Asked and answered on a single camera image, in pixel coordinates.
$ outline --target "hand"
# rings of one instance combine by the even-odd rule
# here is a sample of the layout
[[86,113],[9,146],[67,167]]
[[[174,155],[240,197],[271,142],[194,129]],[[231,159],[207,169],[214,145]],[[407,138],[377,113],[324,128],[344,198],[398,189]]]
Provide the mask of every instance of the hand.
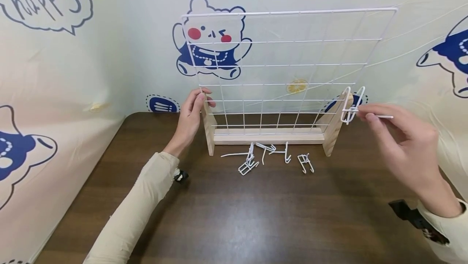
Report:
[[[369,123],[394,176],[413,190],[432,213],[447,218],[460,215],[462,207],[438,168],[437,129],[396,105],[366,104],[358,109],[357,116]],[[379,119],[376,115],[394,118]],[[387,126],[394,129],[398,142]]]
[[[200,126],[200,111],[205,101],[205,94],[211,94],[207,88],[194,89],[188,94],[187,99],[180,109],[179,123],[175,134],[164,148],[164,152],[178,157],[182,151],[189,146]],[[212,98],[208,97],[210,107],[215,107],[216,103],[212,102]]]

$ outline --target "cream wall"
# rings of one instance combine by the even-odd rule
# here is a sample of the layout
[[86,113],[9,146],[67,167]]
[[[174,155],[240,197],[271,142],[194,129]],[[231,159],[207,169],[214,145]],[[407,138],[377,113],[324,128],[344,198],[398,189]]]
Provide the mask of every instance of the cream wall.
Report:
[[[176,24],[189,11],[397,7],[385,39],[352,89],[357,91],[365,85],[364,102],[398,103],[434,123],[440,130],[440,165],[460,193],[468,197],[467,155],[463,151],[468,146],[464,123],[468,60],[463,51],[468,39],[468,23],[463,21],[468,15],[466,0],[19,1],[0,0],[0,138],[5,140],[0,140],[0,154],[5,152],[0,157],[0,263],[34,260],[126,115],[178,111],[190,89],[198,85],[197,76],[187,76],[190,73],[179,67],[184,63],[179,51],[184,39],[180,40],[180,26]],[[226,28],[233,32],[233,41],[255,41],[317,37],[326,24],[322,19],[303,20],[296,23],[284,18],[266,23],[258,17],[232,17]],[[362,33],[384,21],[383,14],[371,14],[366,20],[369,23]],[[332,24],[334,31],[346,33],[352,21],[338,19]],[[203,25],[189,24],[198,28]],[[287,61],[292,56],[304,60],[317,55],[309,48],[298,52],[296,48],[255,43],[250,48],[247,42],[243,43],[243,52],[235,53],[233,60],[237,63],[232,65]],[[333,59],[332,51],[323,56]],[[338,70],[334,78],[353,80],[356,74],[347,70]],[[240,74],[230,76],[232,71],[226,75],[226,71],[217,69],[216,75],[224,79],[204,74],[200,80],[226,85],[288,83],[307,79],[310,74],[307,68],[268,72],[265,68],[243,68]],[[316,78],[327,82],[333,77],[323,71]],[[232,87],[225,98],[240,94],[255,97],[260,90]],[[319,87],[308,96],[327,94],[333,98],[340,90],[336,87],[327,92]],[[301,93],[288,94],[286,86],[266,92],[271,98],[302,98]],[[156,102],[160,103],[157,109],[152,106]],[[226,108],[236,111],[238,106]],[[322,103],[304,104],[311,110],[326,107]],[[274,105],[269,109],[281,110]],[[250,110],[258,110],[258,105]]]

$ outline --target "wire grid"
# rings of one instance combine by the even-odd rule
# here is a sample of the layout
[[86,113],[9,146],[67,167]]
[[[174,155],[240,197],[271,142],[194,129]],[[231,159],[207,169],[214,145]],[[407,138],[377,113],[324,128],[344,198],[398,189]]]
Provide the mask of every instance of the wire grid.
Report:
[[[387,13],[390,15],[388,19],[385,21],[385,23],[382,26],[382,29],[377,33],[377,35],[374,37],[358,37],[357,32],[362,30],[363,27],[363,21],[366,20],[366,16],[368,12],[382,12],[382,13]],[[214,99],[213,101],[217,103],[222,103],[223,110],[218,112],[218,113],[212,113],[212,115],[222,115],[224,116],[225,123],[219,123],[218,125],[214,127],[218,128],[225,128],[225,129],[244,129],[244,135],[258,135],[258,133],[252,133],[252,132],[246,132],[245,129],[247,128],[259,128],[260,133],[264,135],[276,135],[278,131],[271,131],[268,129],[271,128],[292,128],[292,131],[290,134],[303,134],[303,132],[295,132],[295,128],[310,128],[309,133],[312,133],[312,129],[314,127],[320,126],[322,131],[325,131],[326,127],[329,126],[328,123],[317,123],[319,120],[319,117],[321,115],[336,115],[336,112],[324,112],[323,108],[327,106],[327,104],[336,102],[336,101],[342,101],[339,99],[336,99],[337,95],[340,95],[341,92],[347,88],[347,87],[352,87],[355,85],[360,77],[362,76],[364,72],[364,68],[368,64],[370,58],[372,57],[373,52],[375,51],[376,46],[378,43],[383,39],[389,24],[394,18],[395,13],[397,12],[397,8],[371,8],[371,9],[341,9],[341,10],[326,10],[326,11],[277,11],[277,12],[243,12],[243,13],[207,13],[207,14],[185,14],[182,15],[182,31],[184,33],[184,37],[186,40],[186,44],[188,46],[188,51],[190,52],[190,57],[192,64],[194,64],[194,68],[197,70],[197,80],[198,80],[198,86],[201,87],[208,87],[208,88],[219,88],[219,91],[221,92],[220,96],[221,99]],[[344,38],[336,38],[336,37],[329,37],[329,32],[330,30],[333,30],[334,28],[331,27],[330,24],[333,23],[334,17],[345,17],[347,14],[360,14],[359,21],[350,26],[348,29],[348,32],[351,32],[351,37],[344,37]],[[201,18],[208,18],[210,21],[214,22],[221,22],[222,18],[224,17],[242,17],[243,19],[248,22],[249,17],[259,17],[260,19],[264,19],[265,22],[268,22],[270,18],[274,17],[275,15],[289,15],[290,17],[304,17],[305,15],[327,15],[327,21],[325,25],[325,29],[323,30],[323,34],[319,36],[319,39],[314,39],[310,37],[309,39],[293,39],[293,40],[253,40],[249,41],[247,43],[251,44],[252,46],[260,46],[260,45],[265,45],[265,44],[272,44],[272,43],[288,43],[291,45],[295,44],[301,44],[301,43],[318,43],[320,44],[319,48],[319,53],[317,54],[317,59],[313,63],[306,63],[302,64],[300,61],[298,62],[292,62],[291,64],[244,64],[244,58],[241,58],[237,62],[237,66],[240,68],[241,72],[245,72],[244,69],[246,68],[264,68],[266,70],[268,67],[286,67],[287,70],[290,70],[292,68],[307,68],[310,69],[310,74],[307,79],[307,82],[304,83],[278,83],[278,82],[268,82],[268,83],[260,83],[260,82],[254,82],[254,83],[244,83],[244,82],[236,82],[235,80],[232,80],[231,84],[223,84],[221,81],[221,78],[217,78],[218,82],[217,83],[203,83],[200,80],[200,69],[201,68],[207,68],[207,66],[196,66],[195,60],[194,60],[194,53],[192,52],[192,48],[195,46],[198,47],[205,47],[210,46],[210,45],[224,45],[224,42],[219,42],[219,41],[212,41],[212,42],[196,42],[193,39],[189,39],[187,37],[187,27],[188,25],[186,24],[189,18],[195,18],[195,17],[201,17]],[[235,42],[230,42],[237,44],[237,49],[240,50],[240,56],[244,55],[243,46],[241,45],[241,41],[235,41]],[[323,56],[325,54],[325,46],[326,44],[339,44],[339,43],[345,43],[345,49],[342,50],[341,57],[339,57],[335,62],[325,62],[323,63]],[[354,46],[360,46],[363,43],[372,43],[372,47],[368,48],[366,51],[366,57],[364,62],[345,62],[345,55],[349,51],[352,45]],[[218,56],[221,54],[218,54],[220,51],[217,51],[216,49],[208,49],[208,51],[211,51],[213,53],[214,59],[215,59],[215,65],[209,66],[209,68],[216,68],[220,69],[223,67],[231,67],[231,66],[222,66],[219,65],[219,60]],[[336,70],[337,68],[341,67],[358,67],[357,70],[352,71],[350,74],[356,73],[356,78],[352,82],[336,82],[340,78],[336,78]],[[333,67],[332,69],[332,74],[331,74],[331,80],[327,80],[326,82],[324,81],[316,81],[315,80],[315,73],[319,68],[330,68]],[[289,85],[301,85],[305,86],[305,89],[302,89],[299,92],[303,92],[303,97],[299,99],[290,99],[287,95],[281,95],[280,97],[275,97],[275,98],[265,98],[265,91],[267,88],[273,87],[273,86],[289,86]],[[249,95],[249,87],[253,86],[260,86],[262,89],[262,98],[248,98]],[[340,86],[342,87],[338,91],[335,90],[330,90],[333,88],[333,86]],[[241,98],[225,98],[225,91],[226,89],[234,88],[234,87],[240,87],[242,95]],[[316,89],[319,87],[327,87],[326,94],[322,95],[319,98],[306,98],[308,91],[311,89]],[[227,107],[225,104],[227,102],[240,102],[242,103],[242,111],[239,112],[238,110],[234,110],[231,112],[228,112]],[[264,110],[264,104],[266,102],[278,102],[278,107],[279,111],[271,111],[271,110]],[[299,102],[299,109],[297,111],[284,111],[285,105],[288,103],[292,102]],[[319,110],[303,110],[303,107],[305,104],[310,103],[310,102],[315,102],[315,103],[320,103]],[[260,111],[250,111],[246,112],[246,103],[249,103],[247,106],[252,106],[259,104],[260,105]],[[230,124],[228,121],[228,117],[230,115],[242,115],[242,124]],[[246,123],[246,114],[247,115],[260,115],[260,122],[259,123]],[[277,122],[276,123],[263,123],[264,121],[264,115],[278,115]],[[284,114],[291,114],[291,115],[296,115],[295,121],[293,123],[281,123],[281,115]],[[315,115],[315,119],[311,123],[298,123],[299,122],[299,116],[300,115]],[[238,135],[238,131],[234,131],[233,133],[230,133],[229,131],[223,131],[222,134],[216,134],[215,135]]]

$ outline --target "person's left hand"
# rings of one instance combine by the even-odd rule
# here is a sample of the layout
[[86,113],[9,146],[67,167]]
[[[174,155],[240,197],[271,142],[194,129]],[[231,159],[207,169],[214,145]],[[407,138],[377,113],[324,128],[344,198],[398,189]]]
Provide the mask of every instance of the person's left hand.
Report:
[[[200,111],[205,102],[205,94],[211,94],[211,91],[205,87],[194,89],[190,92],[187,99],[180,109],[179,123],[175,134],[164,148],[164,152],[179,156],[187,146],[189,146],[200,126]],[[208,98],[210,107],[215,107],[216,103],[213,102],[211,97]]]

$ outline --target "red cheek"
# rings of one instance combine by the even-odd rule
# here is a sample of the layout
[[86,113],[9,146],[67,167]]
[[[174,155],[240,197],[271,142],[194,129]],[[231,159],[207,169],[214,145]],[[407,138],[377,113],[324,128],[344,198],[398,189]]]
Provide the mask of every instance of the red cheek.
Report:
[[200,39],[202,33],[198,29],[192,27],[190,30],[188,30],[188,36],[191,39]]
[[221,37],[221,42],[223,43],[229,43],[231,42],[231,40],[232,40],[232,37],[230,35],[224,35]]

